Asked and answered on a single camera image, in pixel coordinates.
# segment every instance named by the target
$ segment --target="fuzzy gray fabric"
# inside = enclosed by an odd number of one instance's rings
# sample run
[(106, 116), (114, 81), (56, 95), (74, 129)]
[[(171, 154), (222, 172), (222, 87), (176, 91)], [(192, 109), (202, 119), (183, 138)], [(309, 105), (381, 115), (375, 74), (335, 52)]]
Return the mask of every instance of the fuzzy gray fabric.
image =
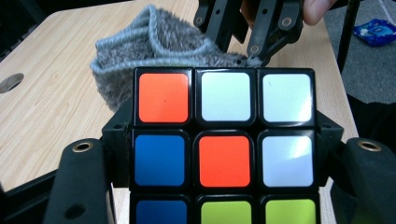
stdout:
[(96, 42), (91, 69), (111, 110), (132, 97), (138, 66), (260, 67), (259, 59), (221, 52), (196, 27), (155, 6), (147, 6), (116, 35)]

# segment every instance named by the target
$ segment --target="table surface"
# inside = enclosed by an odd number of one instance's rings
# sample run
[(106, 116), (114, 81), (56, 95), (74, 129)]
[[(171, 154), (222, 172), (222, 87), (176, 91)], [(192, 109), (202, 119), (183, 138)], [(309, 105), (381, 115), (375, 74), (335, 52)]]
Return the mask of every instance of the table surface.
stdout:
[[(148, 3), (190, 23), (198, 8), (197, 0), (136, 0), (57, 12), (0, 63), (0, 82), (24, 74), (20, 85), (0, 93), (0, 181), (5, 191), (56, 169), (70, 143), (101, 136), (113, 113), (97, 92), (90, 69), (95, 42), (126, 27)], [(246, 53), (246, 47), (233, 40), (229, 51)], [(283, 48), (268, 66), (313, 68), (318, 110), (345, 128), (343, 141), (358, 136), (324, 21), (305, 26), (300, 40)], [(322, 223), (335, 222), (329, 186), (320, 190)], [(115, 203), (119, 223), (127, 223), (127, 189), (115, 190)]]

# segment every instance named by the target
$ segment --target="colored tile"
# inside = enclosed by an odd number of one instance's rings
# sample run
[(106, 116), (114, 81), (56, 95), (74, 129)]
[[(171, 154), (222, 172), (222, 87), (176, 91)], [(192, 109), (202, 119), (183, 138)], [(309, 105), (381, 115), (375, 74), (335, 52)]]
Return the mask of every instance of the colored tile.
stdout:
[(316, 205), (309, 199), (272, 200), (265, 205), (266, 224), (316, 224)]
[(246, 136), (204, 136), (199, 140), (199, 179), (204, 187), (245, 187), (250, 183)]
[(134, 181), (139, 186), (181, 186), (185, 182), (185, 140), (179, 135), (138, 135)]
[(206, 202), (201, 207), (202, 224), (249, 224), (252, 209), (248, 202)]
[(313, 184), (313, 143), (307, 136), (267, 136), (262, 140), (262, 178), (267, 187)]
[(188, 224), (183, 201), (140, 201), (136, 205), (136, 224)]
[(146, 123), (182, 123), (189, 118), (189, 78), (186, 74), (140, 76), (138, 116)]
[(202, 117), (205, 121), (247, 121), (252, 117), (250, 77), (246, 73), (202, 75)]
[(268, 74), (262, 78), (262, 111), (268, 122), (307, 122), (313, 117), (313, 91), (306, 74)]

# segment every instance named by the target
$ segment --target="white square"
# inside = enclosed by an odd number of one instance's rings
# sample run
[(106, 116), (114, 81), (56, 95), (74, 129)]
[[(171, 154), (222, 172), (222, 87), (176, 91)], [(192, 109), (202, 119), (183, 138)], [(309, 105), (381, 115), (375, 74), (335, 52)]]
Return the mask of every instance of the white square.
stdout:
[(262, 181), (267, 187), (309, 187), (314, 181), (312, 141), (307, 136), (262, 140)]
[(250, 77), (246, 73), (202, 75), (202, 117), (206, 121), (247, 121), (251, 117)]
[(311, 81), (306, 74), (269, 74), (262, 78), (264, 119), (306, 122), (312, 119)]

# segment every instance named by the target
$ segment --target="hand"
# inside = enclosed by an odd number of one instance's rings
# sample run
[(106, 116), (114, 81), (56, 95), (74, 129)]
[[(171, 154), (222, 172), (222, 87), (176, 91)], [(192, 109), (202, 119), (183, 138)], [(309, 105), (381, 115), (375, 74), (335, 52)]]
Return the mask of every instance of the hand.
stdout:
[[(304, 22), (307, 25), (316, 25), (335, 2), (336, 0), (304, 0)], [(243, 0), (242, 2), (241, 12), (250, 27), (253, 27), (259, 3), (260, 0)]]

